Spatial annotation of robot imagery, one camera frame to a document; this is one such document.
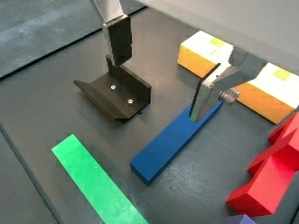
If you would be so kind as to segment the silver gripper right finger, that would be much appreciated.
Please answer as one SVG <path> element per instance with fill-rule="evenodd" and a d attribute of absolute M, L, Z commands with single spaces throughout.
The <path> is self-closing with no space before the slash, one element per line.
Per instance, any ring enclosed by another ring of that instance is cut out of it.
<path fill-rule="evenodd" d="M 220 67 L 218 64 L 198 84 L 190 111 L 190 118 L 194 122 L 200 121 L 218 102 L 230 105 L 238 99 L 239 91 L 235 86 L 254 80 L 266 64 L 267 61 L 256 55 L 239 47 L 232 48 L 228 67 L 219 75 L 214 75 Z"/>

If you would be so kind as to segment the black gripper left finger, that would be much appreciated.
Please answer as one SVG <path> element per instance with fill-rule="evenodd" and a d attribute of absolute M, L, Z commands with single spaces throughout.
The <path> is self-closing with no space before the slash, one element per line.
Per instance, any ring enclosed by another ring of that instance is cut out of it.
<path fill-rule="evenodd" d="M 99 18 L 114 65 L 119 67 L 132 57 L 131 17 L 124 13 L 119 0 L 89 0 Z"/>

